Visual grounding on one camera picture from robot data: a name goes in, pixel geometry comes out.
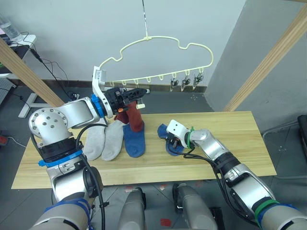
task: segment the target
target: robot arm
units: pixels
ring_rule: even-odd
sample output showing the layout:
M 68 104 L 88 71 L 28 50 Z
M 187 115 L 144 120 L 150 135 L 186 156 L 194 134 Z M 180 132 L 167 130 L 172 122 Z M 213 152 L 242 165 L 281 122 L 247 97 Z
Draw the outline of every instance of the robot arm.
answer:
M 103 87 L 104 72 L 95 67 L 94 94 L 91 98 L 81 98 L 60 107 L 39 109 L 29 119 L 31 139 L 42 157 L 38 164 L 47 167 L 58 202 L 46 209 L 31 228 L 33 230 L 86 229 L 90 224 L 90 208 L 97 196 L 104 219 L 101 177 L 83 156 L 82 143 L 68 129 L 85 127 L 82 133 L 100 118 L 111 118 L 127 110 L 127 105 L 140 100 L 146 90 L 112 88 L 102 93 Z M 36 143 L 33 135 L 40 138 L 41 142 Z
M 190 130 L 175 120 L 171 120 L 166 130 L 170 143 L 190 149 L 200 147 L 214 162 L 214 170 L 224 176 L 230 195 L 245 218 L 255 220 L 264 230 L 300 230 L 306 227 L 307 216 L 291 205 L 277 202 L 269 187 L 240 163 L 209 130 Z

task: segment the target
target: navy sock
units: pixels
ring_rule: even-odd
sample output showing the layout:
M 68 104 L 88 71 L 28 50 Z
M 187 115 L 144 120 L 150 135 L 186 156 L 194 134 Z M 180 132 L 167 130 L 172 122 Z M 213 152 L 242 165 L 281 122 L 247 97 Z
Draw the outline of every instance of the navy sock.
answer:
M 133 132 L 130 124 L 123 126 L 125 149 L 129 156 L 137 158 L 145 153 L 145 124 L 139 132 Z
M 166 139 L 166 137 L 167 137 L 166 128 L 167 128 L 167 126 L 165 124 L 161 124 L 158 127 L 159 138 Z M 176 148 L 174 148 L 172 144 L 166 142 L 165 149 L 170 155 L 178 156 L 179 154 L 176 154 L 175 152 L 182 152 L 184 147 L 183 146 L 177 146 Z

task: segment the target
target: plastic bottle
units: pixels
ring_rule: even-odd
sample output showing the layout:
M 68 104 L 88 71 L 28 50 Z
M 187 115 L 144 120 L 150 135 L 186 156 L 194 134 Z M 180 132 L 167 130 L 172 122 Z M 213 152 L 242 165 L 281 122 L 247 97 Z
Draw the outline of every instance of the plastic bottle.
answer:
M 11 41 L 20 42 L 24 37 L 20 34 L 18 30 L 12 25 L 10 20 L 0 14 L 0 27 L 5 32 L 5 34 L 10 38 Z

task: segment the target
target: gray floor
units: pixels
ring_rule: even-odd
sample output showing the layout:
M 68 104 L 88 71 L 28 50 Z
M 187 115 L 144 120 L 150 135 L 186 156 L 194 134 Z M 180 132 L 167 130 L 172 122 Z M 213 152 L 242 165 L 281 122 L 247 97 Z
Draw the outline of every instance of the gray floor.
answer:
M 87 88 L 72 90 L 80 93 L 81 97 L 91 93 L 91 89 Z M 66 101 L 65 95 L 59 89 L 55 88 L 54 91 Z M 25 98 L 31 93 L 27 87 L 18 87 L 12 92 Z M 142 109 L 143 114 L 212 111 L 201 93 L 152 92 L 144 97 L 144 102 L 146 108 Z M 30 132 L 27 126 L 28 120 L 18 118 L 22 106 L 23 102 L 9 93 L 0 106 L 0 130 L 3 130 L 3 134 L 12 136 L 25 145 Z M 279 176 L 306 175 L 307 161 L 300 146 L 296 126 L 268 134 L 266 145 Z M 10 189 L 23 152 L 24 148 L 16 145 L 12 140 L 7 146 L 0 148 L 0 229 L 28 229 L 45 208 L 51 205 L 50 189 Z M 272 176 L 263 177 L 263 180 L 272 188 L 280 202 L 292 204 L 307 213 L 306 180 L 281 180 Z M 227 230 L 258 229 L 231 212 L 215 180 L 186 183 L 201 194 L 208 206 L 222 207 Z M 183 217 L 173 211 L 172 185 L 172 182 L 168 182 L 105 187 L 103 197 L 105 201 L 110 202 L 106 208 L 106 229 L 116 229 L 128 191 L 137 186 L 146 193 L 145 215 L 149 230 L 186 227 Z M 163 219 L 170 220 L 171 226 L 163 226 Z M 94 216 L 93 225 L 97 230 L 100 229 L 99 214 Z

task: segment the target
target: white wall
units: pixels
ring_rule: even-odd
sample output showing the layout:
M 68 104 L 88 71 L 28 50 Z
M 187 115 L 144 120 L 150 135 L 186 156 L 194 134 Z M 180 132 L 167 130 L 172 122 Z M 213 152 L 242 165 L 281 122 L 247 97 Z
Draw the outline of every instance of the white wall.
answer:
M 202 85 L 207 85 L 237 22 L 245 0 L 145 0 L 149 35 L 203 43 L 214 53 Z M 57 61 L 70 80 L 90 81 L 93 66 L 145 37 L 142 0 L 1 0 L 0 12 L 20 31 L 37 35 L 42 58 Z M 30 54 L 26 63 L 42 79 L 52 77 Z M 129 48 L 120 63 L 105 65 L 107 80 L 145 77 L 209 63 L 209 53 L 177 49 L 172 41 L 151 41 Z M 155 84 L 169 84 L 153 80 Z

